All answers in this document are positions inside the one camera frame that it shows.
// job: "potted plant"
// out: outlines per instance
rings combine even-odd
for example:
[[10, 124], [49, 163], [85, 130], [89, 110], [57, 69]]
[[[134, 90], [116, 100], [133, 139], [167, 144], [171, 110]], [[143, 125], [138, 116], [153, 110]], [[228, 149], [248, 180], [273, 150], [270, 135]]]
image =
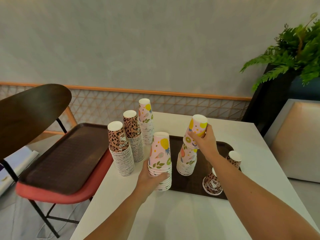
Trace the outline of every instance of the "potted plant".
[[254, 123], [262, 136], [272, 125], [288, 99], [292, 81], [299, 76], [308, 84], [320, 74], [320, 20], [313, 13], [306, 25], [289, 28], [275, 38], [276, 45], [264, 54], [246, 62], [240, 72], [255, 64], [268, 64], [253, 86], [255, 91], [242, 121]]

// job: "gray wall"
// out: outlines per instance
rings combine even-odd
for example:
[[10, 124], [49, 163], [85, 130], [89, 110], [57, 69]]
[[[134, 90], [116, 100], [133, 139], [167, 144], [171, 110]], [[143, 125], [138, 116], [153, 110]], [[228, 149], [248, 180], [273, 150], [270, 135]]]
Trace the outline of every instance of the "gray wall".
[[0, 80], [252, 96], [238, 73], [320, 0], [0, 0]]

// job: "brown tray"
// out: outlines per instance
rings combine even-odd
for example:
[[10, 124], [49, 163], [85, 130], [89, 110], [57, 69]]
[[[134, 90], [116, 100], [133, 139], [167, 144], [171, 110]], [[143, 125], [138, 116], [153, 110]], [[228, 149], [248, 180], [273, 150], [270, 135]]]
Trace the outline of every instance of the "brown tray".
[[[198, 150], [197, 163], [195, 165], [193, 173], [190, 176], [182, 176], [180, 173], [178, 173], [177, 160], [180, 149], [182, 147], [182, 143], [182, 137], [170, 136], [172, 162], [172, 185], [170, 190], [227, 200], [224, 191], [222, 191], [222, 193], [219, 195], [210, 195], [203, 189], [202, 181], [204, 177], [206, 177], [210, 173], [212, 166], [206, 160], [200, 150]], [[222, 157], [226, 157], [230, 151], [233, 151], [232, 146], [222, 141], [217, 141], [217, 147]]]
[[78, 124], [24, 170], [19, 181], [71, 195], [81, 189], [108, 147], [107, 126]]

